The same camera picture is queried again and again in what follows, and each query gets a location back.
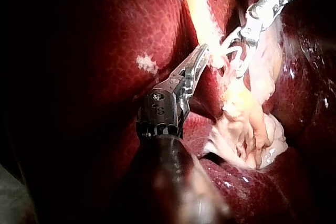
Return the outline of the left arm instrument jaw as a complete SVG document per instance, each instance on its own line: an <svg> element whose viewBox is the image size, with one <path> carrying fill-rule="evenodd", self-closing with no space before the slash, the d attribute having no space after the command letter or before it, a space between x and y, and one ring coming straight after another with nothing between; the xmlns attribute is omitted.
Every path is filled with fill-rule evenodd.
<svg viewBox="0 0 336 224"><path fill-rule="evenodd" d="M208 49L195 49L185 65L185 87L187 91L194 91L209 61Z"/></svg>
<svg viewBox="0 0 336 224"><path fill-rule="evenodd" d="M208 63L208 44L196 46L196 48L180 63L171 76L199 77Z"/></svg>

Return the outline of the left arm instrument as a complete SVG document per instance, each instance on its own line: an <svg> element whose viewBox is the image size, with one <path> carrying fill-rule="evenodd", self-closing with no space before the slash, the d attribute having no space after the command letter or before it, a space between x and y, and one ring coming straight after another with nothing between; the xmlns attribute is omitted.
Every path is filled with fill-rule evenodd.
<svg viewBox="0 0 336 224"><path fill-rule="evenodd" d="M138 138L157 135L183 137L183 124L189 112L191 84L188 78L173 74L157 84L144 97L138 110Z"/></svg>

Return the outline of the right arm instrument jaw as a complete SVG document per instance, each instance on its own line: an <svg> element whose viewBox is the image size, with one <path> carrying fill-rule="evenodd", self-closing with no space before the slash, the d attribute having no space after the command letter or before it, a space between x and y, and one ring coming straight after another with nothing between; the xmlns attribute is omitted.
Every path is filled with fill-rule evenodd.
<svg viewBox="0 0 336 224"><path fill-rule="evenodd" d="M222 42L221 46L223 48L229 48L232 43L239 42L242 40L241 34L241 27L236 27Z"/></svg>
<svg viewBox="0 0 336 224"><path fill-rule="evenodd" d="M248 41L246 42L246 46L245 46L245 59L242 61L242 63L239 65L239 67L236 69L236 78L242 78L252 59L253 56L255 55L257 50L257 42L252 42L252 41Z"/></svg>

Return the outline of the right arm instrument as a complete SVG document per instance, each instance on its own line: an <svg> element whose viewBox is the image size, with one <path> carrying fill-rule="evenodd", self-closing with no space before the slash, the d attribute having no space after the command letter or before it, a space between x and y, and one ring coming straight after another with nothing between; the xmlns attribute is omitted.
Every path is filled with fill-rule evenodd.
<svg viewBox="0 0 336 224"><path fill-rule="evenodd" d="M258 0L246 10L246 23L240 31L249 46L259 42L260 34L266 30L291 0Z"/></svg>

